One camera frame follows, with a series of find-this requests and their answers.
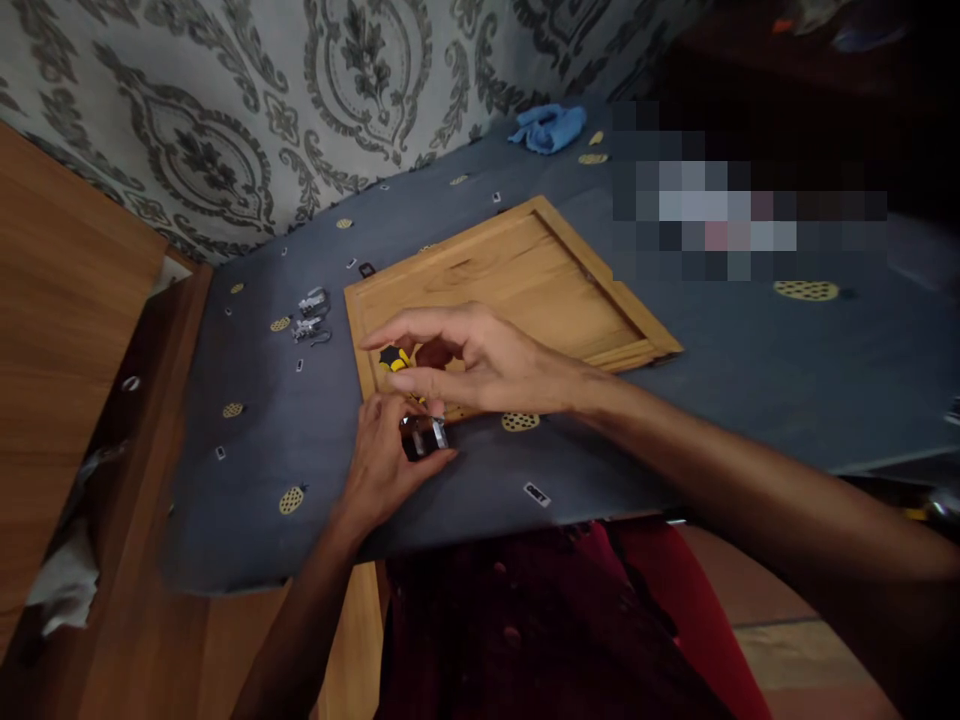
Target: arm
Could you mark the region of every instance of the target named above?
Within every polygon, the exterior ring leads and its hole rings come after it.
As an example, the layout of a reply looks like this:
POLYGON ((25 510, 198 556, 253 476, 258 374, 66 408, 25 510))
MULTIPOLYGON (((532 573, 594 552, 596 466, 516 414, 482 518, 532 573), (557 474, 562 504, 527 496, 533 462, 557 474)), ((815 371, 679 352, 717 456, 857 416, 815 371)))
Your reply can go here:
POLYGON ((456 456, 407 460, 400 420, 426 410, 399 395, 360 408, 357 445, 343 496, 293 582, 234 709, 241 718, 306 718, 317 702, 353 561, 366 536, 456 456))
POLYGON ((420 367, 391 376, 400 390, 482 410, 570 412, 657 470, 790 580, 901 712, 922 714, 956 647, 954 545, 836 478, 559 355, 482 306, 404 311, 362 346, 387 342, 408 352, 424 343, 420 367), (467 371, 436 369, 452 357, 467 371))

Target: left hand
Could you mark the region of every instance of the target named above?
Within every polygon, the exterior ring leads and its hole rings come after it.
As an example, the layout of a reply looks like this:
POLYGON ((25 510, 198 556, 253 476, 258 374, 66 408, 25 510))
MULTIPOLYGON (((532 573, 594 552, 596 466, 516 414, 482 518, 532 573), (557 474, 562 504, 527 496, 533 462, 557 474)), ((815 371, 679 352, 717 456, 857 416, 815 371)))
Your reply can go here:
POLYGON ((360 407, 353 462, 333 519, 366 537, 457 456, 456 450, 447 449, 419 462, 407 459, 400 444, 400 421, 426 414, 423 405, 396 394, 377 393, 360 407))

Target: blue cloth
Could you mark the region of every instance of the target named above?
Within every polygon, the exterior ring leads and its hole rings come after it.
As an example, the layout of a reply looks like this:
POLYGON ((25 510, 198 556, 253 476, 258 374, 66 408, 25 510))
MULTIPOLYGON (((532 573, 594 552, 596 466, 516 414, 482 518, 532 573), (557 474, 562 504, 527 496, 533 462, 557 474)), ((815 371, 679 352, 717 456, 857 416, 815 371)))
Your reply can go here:
POLYGON ((557 104, 531 108, 517 116, 520 129, 511 135, 510 142, 527 141, 527 148, 541 155, 552 155, 563 150, 583 131, 587 111, 579 105, 563 108, 557 104))

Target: patterned wallpaper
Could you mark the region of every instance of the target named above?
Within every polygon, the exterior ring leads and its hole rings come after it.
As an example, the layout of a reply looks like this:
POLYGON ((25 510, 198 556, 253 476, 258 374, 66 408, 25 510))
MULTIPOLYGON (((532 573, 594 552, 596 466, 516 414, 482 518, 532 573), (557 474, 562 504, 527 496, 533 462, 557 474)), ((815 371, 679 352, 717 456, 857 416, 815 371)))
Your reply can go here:
POLYGON ((702 0, 3 0, 0 119, 219 264, 491 118, 642 92, 702 0))

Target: wooden tray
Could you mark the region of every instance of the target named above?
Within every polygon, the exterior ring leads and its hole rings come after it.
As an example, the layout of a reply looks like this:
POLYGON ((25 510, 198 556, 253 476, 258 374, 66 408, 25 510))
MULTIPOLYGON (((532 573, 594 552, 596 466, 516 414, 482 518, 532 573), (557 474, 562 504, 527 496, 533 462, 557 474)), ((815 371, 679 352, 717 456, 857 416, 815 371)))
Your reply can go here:
MULTIPOLYGON (((608 372, 683 350, 547 199, 535 197, 344 290, 364 399, 387 389, 356 344, 404 308, 486 303, 524 332, 608 372)), ((459 360, 448 370, 463 370, 459 360)), ((450 406, 448 422, 479 411, 450 406)))

